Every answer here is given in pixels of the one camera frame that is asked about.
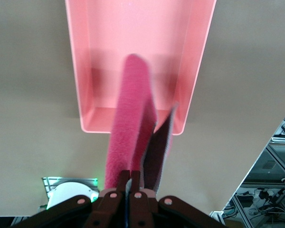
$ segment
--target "pink plastic bin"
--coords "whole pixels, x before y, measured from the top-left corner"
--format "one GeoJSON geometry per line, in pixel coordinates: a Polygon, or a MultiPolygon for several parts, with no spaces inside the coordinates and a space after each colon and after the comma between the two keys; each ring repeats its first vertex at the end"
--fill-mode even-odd
{"type": "Polygon", "coordinates": [[[124,59],[150,66],[161,125],[184,130],[216,0],[66,0],[81,128],[110,133],[124,59]]]}

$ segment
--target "metal screw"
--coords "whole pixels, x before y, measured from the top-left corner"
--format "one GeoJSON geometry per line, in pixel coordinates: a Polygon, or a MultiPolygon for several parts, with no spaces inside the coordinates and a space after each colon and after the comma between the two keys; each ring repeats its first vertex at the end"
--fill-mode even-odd
{"type": "Polygon", "coordinates": [[[137,192],[137,193],[134,194],[134,197],[139,199],[139,198],[142,197],[142,194],[140,192],[137,192]]]}
{"type": "Polygon", "coordinates": [[[172,200],[169,199],[169,198],[166,198],[165,201],[164,201],[164,203],[165,203],[166,205],[171,205],[171,204],[172,204],[172,200]]]}
{"type": "Polygon", "coordinates": [[[117,193],[114,192],[110,194],[110,198],[116,198],[116,197],[117,197],[117,193]]]}
{"type": "Polygon", "coordinates": [[[85,203],[85,199],[79,199],[79,200],[77,201],[77,204],[83,204],[83,203],[85,203]]]}

